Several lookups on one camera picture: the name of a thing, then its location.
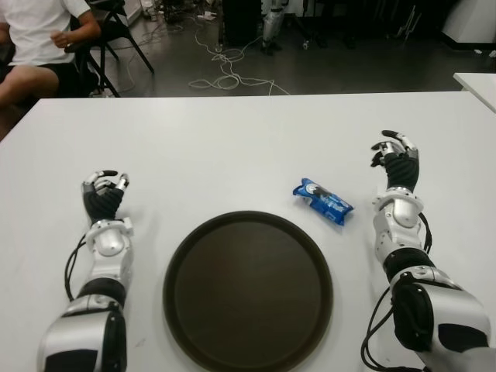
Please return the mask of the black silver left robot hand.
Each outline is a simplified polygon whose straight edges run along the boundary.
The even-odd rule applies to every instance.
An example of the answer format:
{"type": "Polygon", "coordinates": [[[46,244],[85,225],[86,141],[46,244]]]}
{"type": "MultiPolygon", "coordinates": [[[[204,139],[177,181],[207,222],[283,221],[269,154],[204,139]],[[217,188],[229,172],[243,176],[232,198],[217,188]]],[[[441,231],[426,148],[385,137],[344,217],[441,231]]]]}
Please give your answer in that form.
{"type": "Polygon", "coordinates": [[[95,171],[82,182],[82,200],[90,226],[102,220],[115,220],[128,186],[128,174],[116,170],[95,171]]]}

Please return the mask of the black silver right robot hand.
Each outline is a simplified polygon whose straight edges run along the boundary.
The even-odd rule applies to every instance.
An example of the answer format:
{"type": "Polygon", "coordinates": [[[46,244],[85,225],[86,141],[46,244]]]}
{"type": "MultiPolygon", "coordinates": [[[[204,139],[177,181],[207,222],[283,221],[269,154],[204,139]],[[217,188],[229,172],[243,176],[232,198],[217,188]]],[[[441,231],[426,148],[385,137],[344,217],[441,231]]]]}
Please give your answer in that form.
{"type": "Polygon", "coordinates": [[[387,189],[415,190],[419,179],[419,149],[404,134],[393,130],[381,132],[385,139],[374,144],[371,167],[383,167],[387,175],[387,189]]]}

